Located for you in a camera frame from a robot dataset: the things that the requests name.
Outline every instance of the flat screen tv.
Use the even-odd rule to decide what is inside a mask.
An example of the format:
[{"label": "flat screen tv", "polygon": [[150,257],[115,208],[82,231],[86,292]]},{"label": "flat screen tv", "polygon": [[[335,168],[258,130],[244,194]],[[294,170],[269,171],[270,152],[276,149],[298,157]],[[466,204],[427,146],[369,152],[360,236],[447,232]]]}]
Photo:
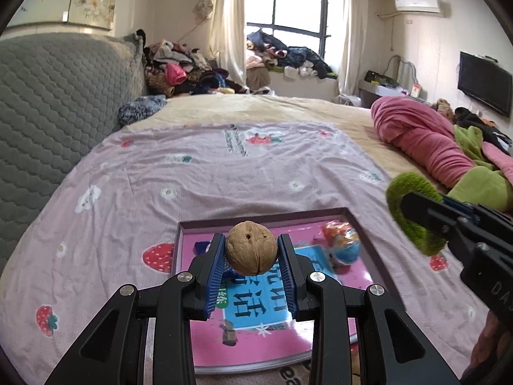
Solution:
[{"label": "flat screen tv", "polygon": [[509,72],[495,63],[461,52],[458,89],[509,117],[513,79]]}]

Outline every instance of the window frame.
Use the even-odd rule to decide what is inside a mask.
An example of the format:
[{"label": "window frame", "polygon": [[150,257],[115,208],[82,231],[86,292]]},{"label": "window frame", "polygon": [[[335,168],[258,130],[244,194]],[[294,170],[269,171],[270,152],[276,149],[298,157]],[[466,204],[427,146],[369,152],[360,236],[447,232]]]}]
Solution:
[{"label": "window frame", "polygon": [[272,24],[264,24],[264,23],[249,23],[246,22],[246,26],[253,26],[258,28],[268,28],[273,30],[273,35],[275,30],[282,30],[283,32],[292,32],[298,33],[301,35],[307,35],[319,38],[319,56],[324,59],[324,55],[326,52],[326,38],[331,37],[331,35],[327,35],[326,31],[328,28],[328,0],[321,0],[321,24],[319,25],[319,33],[310,32],[309,30],[290,28],[287,26],[280,26],[275,24],[276,19],[276,0],[273,0],[273,23]]}]

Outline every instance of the air conditioner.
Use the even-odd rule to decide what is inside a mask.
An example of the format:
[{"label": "air conditioner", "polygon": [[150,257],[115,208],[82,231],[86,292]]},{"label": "air conditioner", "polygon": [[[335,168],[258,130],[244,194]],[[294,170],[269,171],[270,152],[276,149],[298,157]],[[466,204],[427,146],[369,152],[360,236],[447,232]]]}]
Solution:
[{"label": "air conditioner", "polygon": [[396,0],[396,9],[400,13],[431,13],[443,16],[440,0]]}]

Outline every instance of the bed headboard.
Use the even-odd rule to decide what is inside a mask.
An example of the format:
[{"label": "bed headboard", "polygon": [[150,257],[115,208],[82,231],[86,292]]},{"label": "bed headboard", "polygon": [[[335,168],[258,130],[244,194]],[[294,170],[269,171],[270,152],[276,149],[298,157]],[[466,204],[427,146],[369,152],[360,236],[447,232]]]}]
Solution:
[{"label": "bed headboard", "polygon": [[64,177],[145,92],[142,39],[47,33],[0,41],[0,274]]}]

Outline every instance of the curtain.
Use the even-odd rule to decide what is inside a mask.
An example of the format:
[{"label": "curtain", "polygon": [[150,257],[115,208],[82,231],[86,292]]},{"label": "curtain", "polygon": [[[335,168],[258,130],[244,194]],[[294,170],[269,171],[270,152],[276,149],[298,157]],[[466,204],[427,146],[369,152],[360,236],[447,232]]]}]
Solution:
[{"label": "curtain", "polygon": [[244,0],[212,0],[212,3],[207,56],[226,69],[231,80],[245,86]]},{"label": "curtain", "polygon": [[343,46],[339,67],[339,91],[352,95],[357,90],[358,73],[367,34],[369,0],[343,0]]}]

